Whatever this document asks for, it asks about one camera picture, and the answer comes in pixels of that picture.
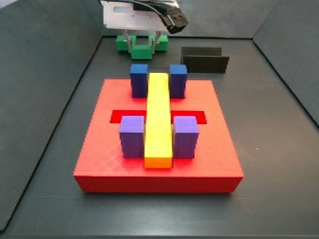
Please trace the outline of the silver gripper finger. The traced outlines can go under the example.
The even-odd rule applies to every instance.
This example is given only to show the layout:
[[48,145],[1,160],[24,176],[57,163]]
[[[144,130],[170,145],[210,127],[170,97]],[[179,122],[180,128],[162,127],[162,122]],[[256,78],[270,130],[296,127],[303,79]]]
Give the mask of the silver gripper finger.
[[131,53],[132,41],[131,41],[131,36],[128,34],[128,30],[123,29],[122,30],[122,35],[124,37],[124,42],[126,42],[126,45],[127,45],[127,51],[128,51],[128,53]]
[[152,51],[154,51],[154,53],[156,51],[156,46],[159,44],[160,36],[162,36],[162,31],[156,31],[155,32],[155,37],[152,39]]

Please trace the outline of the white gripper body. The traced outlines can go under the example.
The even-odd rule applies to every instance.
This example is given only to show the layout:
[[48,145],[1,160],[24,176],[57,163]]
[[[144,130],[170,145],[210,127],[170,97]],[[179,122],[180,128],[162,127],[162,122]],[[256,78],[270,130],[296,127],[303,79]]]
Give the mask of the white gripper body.
[[168,32],[154,11],[134,9],[134,0],[100,0],[103,25],[108,29]]

